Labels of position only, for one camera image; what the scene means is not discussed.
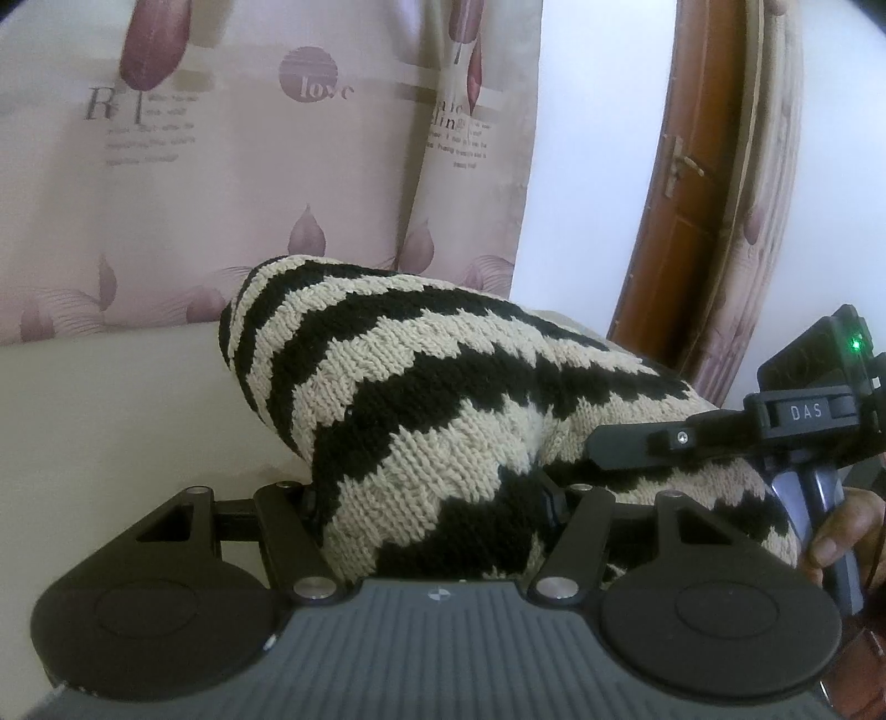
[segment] ribbed surface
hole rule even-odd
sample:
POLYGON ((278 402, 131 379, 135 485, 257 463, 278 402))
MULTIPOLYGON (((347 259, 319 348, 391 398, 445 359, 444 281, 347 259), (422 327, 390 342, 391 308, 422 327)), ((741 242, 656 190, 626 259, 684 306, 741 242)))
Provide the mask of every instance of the ribbed surface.
POLYGON ((64 691, 30 720, 839 720, 810 694, 711 708, 649 688, 572 613, 511 583, 371 581, 297 613, 265 659, 211 691, 127 704, 64 691))

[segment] purple circle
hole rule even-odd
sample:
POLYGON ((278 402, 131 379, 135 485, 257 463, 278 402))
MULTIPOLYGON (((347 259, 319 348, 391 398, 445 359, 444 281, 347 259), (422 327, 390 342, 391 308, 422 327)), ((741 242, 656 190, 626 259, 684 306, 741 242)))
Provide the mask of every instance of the purple circle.
POLYGON ((331 97, 337 84, 338 66, 323 48, 298 48, 280 63, 280 87, 300 103, 315 103, 331 97))

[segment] metal screw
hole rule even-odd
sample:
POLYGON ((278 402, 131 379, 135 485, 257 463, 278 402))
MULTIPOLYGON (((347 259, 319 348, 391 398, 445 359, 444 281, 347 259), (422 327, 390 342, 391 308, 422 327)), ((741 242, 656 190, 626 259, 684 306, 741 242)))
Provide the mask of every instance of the metal screw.
POLYGON ((325 600, 335 594, 338 586, 328 577, 303 577, 292 586, 292 591, 305 600, 325 600))
POLYGON ((566 600, 579 594, 579 584, 568 577, 543 577, 535 584, 535 590, 549 600, 566 600))

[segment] knit fabric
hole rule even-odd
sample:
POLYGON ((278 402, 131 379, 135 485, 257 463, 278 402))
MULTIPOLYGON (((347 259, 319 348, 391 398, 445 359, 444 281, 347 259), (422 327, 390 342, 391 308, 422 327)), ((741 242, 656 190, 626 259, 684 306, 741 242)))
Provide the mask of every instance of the knit fabric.
MULTIPOLYGON (((796 565, 788 517, 744 461, 593 475, 582 452, 596 427, 711 406, 501 298, 293 255, 250 273, 219 341, 250 407, 310 465, 315 541, 349 581, 534 572, 556 541, 537 468, 621 503, 682 490, 796 565)), ((608 579, 650 552, 613 548, 608 579)))

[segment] door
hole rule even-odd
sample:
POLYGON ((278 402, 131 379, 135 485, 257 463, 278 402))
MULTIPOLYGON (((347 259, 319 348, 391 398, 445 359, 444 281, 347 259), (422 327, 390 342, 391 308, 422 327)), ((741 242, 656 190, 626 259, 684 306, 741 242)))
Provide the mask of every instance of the door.
POLYGON ((610 328, 625 349, 676 367, 703 301, 738 141, 742 0, 680 0, 671 83, 646 209, 610 328))

